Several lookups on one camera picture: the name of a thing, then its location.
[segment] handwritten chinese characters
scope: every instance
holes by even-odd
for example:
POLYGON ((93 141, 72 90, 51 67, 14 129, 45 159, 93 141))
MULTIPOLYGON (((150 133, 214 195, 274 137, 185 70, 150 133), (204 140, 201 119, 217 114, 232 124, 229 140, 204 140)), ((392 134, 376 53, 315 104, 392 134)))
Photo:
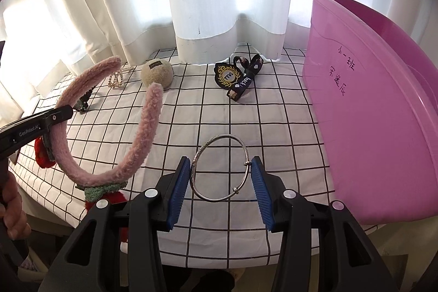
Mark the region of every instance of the handwritten chinese characters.
MULTIPOLYGON (((346 55, 345 53, 342 52, 342 45, 341 45, 341 46, 339 47, 339 49, 338 49, 338 54, 342 54, 342 55, 344 55, 345 57, 347 57, 347 55, 346 55)), ((354 60, 353 60, 351 57, 348 57, 347 65, 348 65, 348 67, 350 67, 350 68, 354 71, 354 65, 355 65, 355 63, 354 63, 354 60)))
POLYGON ((335 78, 335 83, 336 85, 339 87, 339 90, 342 93, 342 96, 344 96, 345 94, 345 88, 347 87, 347 85, 345 83, 342 83, 342 85, 340 85, 340 81, 341 81, 341 75, 337 74, 336 69, 333 66, 330 66, 330 77, 334 77, 335 78))

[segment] silver screw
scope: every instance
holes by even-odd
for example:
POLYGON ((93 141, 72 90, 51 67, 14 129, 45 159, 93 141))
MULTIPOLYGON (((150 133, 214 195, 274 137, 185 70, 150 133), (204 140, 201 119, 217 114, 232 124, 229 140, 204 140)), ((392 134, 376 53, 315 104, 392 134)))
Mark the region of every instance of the silver screw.
POLYGON ((287 189, 286 191, 283 192, 283 196, 286 198, 295 198, 296 193, 295 191, 292 191, 292 189, 287 189))
POLYGON ((332 206, 336 210, 342 210, 345 207, 344 204, 340 200, 335 200, 334 202, 332 202, 332 206))
POLYGON ((108 205, 108 201, 107 200, 100 200, 96 203, 96 207, 97 208, 105 208, 108 205))
POLYGON ((153 198, 158 194, 158 191, 155 188, 149 188, 146 192, 145 192, 145 196, 149 197, 149 198, 153 198))

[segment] human hand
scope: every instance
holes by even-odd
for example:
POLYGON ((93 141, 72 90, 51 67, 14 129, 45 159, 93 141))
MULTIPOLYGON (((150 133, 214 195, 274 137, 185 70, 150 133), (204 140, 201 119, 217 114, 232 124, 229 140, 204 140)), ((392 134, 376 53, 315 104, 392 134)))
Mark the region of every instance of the human hand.
POLYGON ((15 176, 7 170, 7 159, 0 163, 0 175, 7 174, 7 180, 0 184, 0 219, 3 219, 7 228, 7 234, 12 240, 25 239, 31 233, 27 224, 26 213, 22 210, 22 199, 18 193, 18 185, 15 176))

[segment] gold laurel wreath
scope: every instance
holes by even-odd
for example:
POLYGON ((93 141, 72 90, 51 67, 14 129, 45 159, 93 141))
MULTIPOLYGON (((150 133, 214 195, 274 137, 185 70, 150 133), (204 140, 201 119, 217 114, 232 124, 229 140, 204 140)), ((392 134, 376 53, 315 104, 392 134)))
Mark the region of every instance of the gold laurel wreath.
POLYGON ((228 87, 229 85, 231 85, 233 83, 227 82, 227 81, 225 81, 222 78, 222 74, 224 73, 225 70, 230 70, 232 73, 234 73, 234 76, 236 77, 236 82, 237 82, 237 80, 239 78, 239 73, 237 72, 237 70, 233 66, 223 65, 223 66, 220 66, 218 68, 218 74, 219 74, 218 79, 219 79, 219 82, 222 83, 224 86, 228 87))

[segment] beige fuzzy hair ball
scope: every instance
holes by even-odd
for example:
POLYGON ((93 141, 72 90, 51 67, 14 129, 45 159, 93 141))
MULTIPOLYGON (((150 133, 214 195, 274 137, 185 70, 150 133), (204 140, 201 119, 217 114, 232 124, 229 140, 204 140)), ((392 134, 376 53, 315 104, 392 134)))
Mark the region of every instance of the beige fuzzy hair ball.
POLYGON ((154 59, 147 61, 144 64, 141 78, 146 86, 155 82, 161 84, 163 88, 167 88, 174 79, 174 70, 169 61, 164 59, 154 59))

